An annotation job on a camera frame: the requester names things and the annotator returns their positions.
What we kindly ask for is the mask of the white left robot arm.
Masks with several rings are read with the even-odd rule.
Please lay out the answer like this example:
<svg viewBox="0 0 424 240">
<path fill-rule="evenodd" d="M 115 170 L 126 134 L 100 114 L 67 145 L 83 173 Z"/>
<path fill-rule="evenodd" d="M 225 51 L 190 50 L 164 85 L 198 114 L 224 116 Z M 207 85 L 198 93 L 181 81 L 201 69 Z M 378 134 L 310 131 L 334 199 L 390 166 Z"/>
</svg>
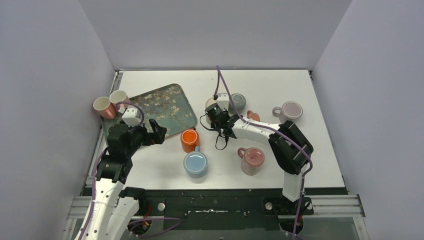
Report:
<svg viewBox="0 0 424 240">
<path fill-rule="evenodd" d="M 133 155 L 144 146 L 161 145 L 167 128 L 149 119 L 145 124 L 129 126 L 123 121 L 108 129 L 107 147 L 95 161 L 92 172 L 91 200 L 77 240 L 119 240 L 134 215 L 148 208 L 143 188 L 125 186 L 133 167 Z"/>
</svg>

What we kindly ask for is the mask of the faceted pink mug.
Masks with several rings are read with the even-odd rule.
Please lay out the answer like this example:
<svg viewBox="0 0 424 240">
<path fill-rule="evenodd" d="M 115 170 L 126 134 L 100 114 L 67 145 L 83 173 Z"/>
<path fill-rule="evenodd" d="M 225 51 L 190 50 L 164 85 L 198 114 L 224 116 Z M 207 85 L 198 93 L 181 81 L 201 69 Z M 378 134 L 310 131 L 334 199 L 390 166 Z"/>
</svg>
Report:
<svg viewBox="0 0 424 240">
<path fill-rule="evenodd" d="M 124 90 L 115 90 L 109 95 L 109 100 L 115 107 L 116 111 L 123 114 L 128 108 L 130 99 Z"/>
</svg>

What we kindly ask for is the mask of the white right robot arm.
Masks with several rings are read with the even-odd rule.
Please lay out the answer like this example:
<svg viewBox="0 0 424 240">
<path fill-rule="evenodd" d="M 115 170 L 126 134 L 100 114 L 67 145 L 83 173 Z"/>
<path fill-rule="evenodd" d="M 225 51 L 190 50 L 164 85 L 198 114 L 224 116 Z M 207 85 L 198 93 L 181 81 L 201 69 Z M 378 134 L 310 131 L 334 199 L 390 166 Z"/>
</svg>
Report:
<svg viewBox="0 0 424 240">
<path fill-rule="evenodd" d="M 237 114 L 230 116 L 217 103 L 204 111 L 210 119 L 211 130 L 226 140 L 247 139 L 270 146 L 278 166 L 284 171 L 282 195 L 291 202 L 303 197 L 305 175 L 313 168 L 314 148 L 293 121 L 271 124 Z"/>
</svg>

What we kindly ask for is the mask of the smooth pink mug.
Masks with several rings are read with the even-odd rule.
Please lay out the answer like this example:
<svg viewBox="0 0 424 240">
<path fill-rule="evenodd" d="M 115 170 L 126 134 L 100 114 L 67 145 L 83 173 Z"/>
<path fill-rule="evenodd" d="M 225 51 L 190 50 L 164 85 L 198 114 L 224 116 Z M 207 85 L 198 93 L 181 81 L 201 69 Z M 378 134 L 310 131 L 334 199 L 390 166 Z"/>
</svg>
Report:
<svg viewBox="0 0 424 240">
<path fill-rule="evenodd" d="M 97 98 L 93 104 L 93 109 L 104 119 L 112 120 L 117 116 L 117 111 L 110 99 L 106 96 Z"/>
</svg>

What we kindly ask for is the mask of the cream floral mug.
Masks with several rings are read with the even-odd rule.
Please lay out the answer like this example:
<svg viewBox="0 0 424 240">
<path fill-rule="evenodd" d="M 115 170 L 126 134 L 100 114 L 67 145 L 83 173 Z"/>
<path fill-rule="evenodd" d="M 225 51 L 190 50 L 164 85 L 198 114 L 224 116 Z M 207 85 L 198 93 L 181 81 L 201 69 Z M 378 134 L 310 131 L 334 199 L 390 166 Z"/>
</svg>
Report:
<svg viewBox="0 0 424 240">
<path fill-rule="evenodd" d="M 205 108 L 208 108 L 209 106 L 211 106 L 212 104 L 216 103 L 216 101 L 214 100 L 213 97 L 209 98 L 206 103 L 205 103 Z M 208 125 L 211 125 L 211 121 L 210 118 L 208 117 L 208 115 L 205 116 L 206 118 L 206 122 Z"/>
</svg>

